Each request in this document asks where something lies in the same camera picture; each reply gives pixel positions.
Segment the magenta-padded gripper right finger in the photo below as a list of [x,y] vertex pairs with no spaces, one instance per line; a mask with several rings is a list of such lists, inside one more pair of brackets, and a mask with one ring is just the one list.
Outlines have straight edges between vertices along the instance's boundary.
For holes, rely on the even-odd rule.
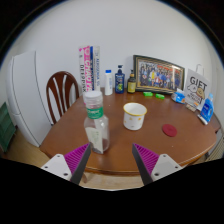
[[144,185],[148,185],[182,169],[169,155],[158,155],[136,143],[132,145],[132,154]]

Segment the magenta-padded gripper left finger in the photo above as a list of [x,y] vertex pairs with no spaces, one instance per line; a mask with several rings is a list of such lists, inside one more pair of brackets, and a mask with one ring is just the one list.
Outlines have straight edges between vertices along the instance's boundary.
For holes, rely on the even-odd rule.
[[87,143],[65,155],[56,154],[42,169],[78,185],[84,175],[90,153],[91,146]]

